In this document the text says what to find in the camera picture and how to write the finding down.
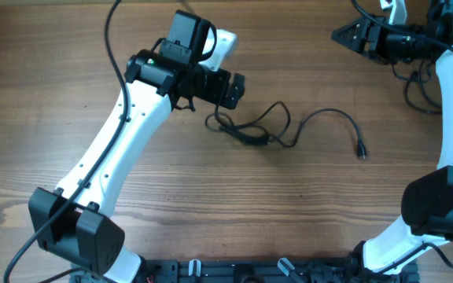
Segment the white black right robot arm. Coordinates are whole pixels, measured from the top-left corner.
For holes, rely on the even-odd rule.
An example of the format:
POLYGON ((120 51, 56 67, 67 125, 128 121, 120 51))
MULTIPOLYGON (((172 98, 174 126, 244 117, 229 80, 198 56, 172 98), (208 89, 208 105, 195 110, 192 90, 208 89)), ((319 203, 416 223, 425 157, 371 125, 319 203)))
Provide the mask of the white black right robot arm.
MULTIPOLYGON (((453 242, 453 0, 431 1, 425 25, 408 25, 403 1, 383 1, 388 18, 353 3, 360 18, 333 31, 333 41, 379 64, 431 60, 440 83, 442 146, 436 171, 411 182, 401 215, 375 238, 357 246, 354 275, 387 277, 429 249, 453 242)), ((449 267, 453 263, 442 260, 449 267)))

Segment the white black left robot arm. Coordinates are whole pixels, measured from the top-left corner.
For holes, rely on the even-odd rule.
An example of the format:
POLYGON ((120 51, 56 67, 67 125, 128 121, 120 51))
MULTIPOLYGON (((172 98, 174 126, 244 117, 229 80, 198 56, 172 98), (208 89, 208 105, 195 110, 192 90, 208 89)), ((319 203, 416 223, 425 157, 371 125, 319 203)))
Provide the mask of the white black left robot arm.
POLYGON ((81 160, 55 189, 38 188, 31 195, 38 245, 71 263, 70 281, 154 281, 146 260, 125 247, 125 233, 112 220, 117 199, 180 99, 236 107, 245 79, 221 65, 237 44, 234 33, 177 11, 168 35, 127 62, 116 106, 81 160))

